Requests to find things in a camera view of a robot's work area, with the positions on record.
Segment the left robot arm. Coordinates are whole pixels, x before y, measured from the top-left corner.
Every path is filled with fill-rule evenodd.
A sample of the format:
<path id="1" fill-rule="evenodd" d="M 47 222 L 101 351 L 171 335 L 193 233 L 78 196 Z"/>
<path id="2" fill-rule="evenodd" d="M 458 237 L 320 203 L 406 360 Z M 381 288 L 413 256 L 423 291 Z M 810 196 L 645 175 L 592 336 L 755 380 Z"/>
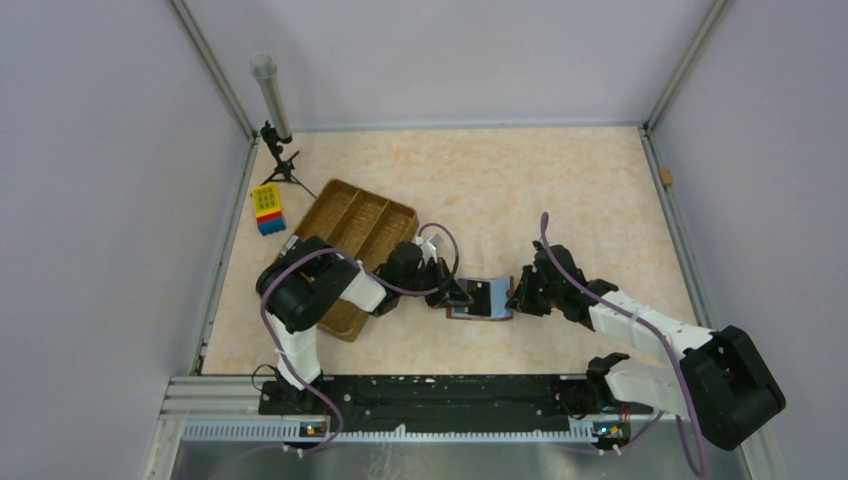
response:
<path id="1" fill-rule="evenodd" d="M 319 236 L 294 238 L 256 282 L 260 314 L 279 355 L 283 401 L 297 413 L 319 404 L 322 374 L 317 326 L 331 307 L 346 302 L 379 317 L 403 296 L 421 296 L 432 308 L 469 307 L 473 299 L 437 252 L 440 237 L 398 243 L 376 270 Z"/>

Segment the woven straw divided tray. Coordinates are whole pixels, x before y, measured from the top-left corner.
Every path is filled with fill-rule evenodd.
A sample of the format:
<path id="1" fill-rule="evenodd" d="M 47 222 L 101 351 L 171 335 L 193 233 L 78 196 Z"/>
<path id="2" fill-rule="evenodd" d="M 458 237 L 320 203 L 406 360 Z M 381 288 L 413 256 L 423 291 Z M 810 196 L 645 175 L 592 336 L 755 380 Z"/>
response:
<path id="1" fill-rule="evenodd" d="M 259 275 L 256 292 L 264 294 L 286 268 L 308 253 L 341 250 L 341 255 L 322 255 L 294 270 L 274 290 L 267 308 L 279 320 L 291 314 L 298 327 L 315 320 L 324 332 L 352 342 L 369 314 L 339 297 L 342 282 L 353 278 L 350 260 L 360 260 L 365 269 L 374 272 L 397 244 L 413 238 L 418 226 L 412 207 L 331 179 L 294 230 L 293 235 L 301 239 L 300 246 L 275 258 Z"/>

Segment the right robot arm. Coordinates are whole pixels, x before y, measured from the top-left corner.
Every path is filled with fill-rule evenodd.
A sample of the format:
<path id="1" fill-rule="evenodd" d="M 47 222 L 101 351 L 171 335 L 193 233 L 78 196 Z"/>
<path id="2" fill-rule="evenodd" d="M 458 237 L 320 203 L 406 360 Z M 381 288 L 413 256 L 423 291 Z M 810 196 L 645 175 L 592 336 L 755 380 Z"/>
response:
<path id="1" fill-rule="evenodd" d="M 752 338 L 728 326 L 713 330 L 642 304 L 611 282 L 588 280 L 568 249 L 541 241 L 507 302 L 517 312 L 559 310 L 574 323 L 628 343 L 642 362 L 614 352 L 588 365 L 586 397 L 600 412 L 637 403 L 690 421 L 712 445 L 730 451 L 787 406 Z"/>

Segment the stack of credit cards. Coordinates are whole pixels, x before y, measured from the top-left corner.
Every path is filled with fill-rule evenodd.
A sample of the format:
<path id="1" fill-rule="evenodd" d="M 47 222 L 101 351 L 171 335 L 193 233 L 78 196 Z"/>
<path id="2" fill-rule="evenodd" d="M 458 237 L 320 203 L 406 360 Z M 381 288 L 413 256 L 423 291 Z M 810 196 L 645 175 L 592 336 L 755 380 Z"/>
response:
<path id="1" fill-rule="evenodd" d="M 280 249 L 278 253 L 278 257 L 286 256 L 290 251 L 297 249 L 301 244 L 301 239 L 297 235 L 292 235 L 285 242 L 283 247 Z"/>

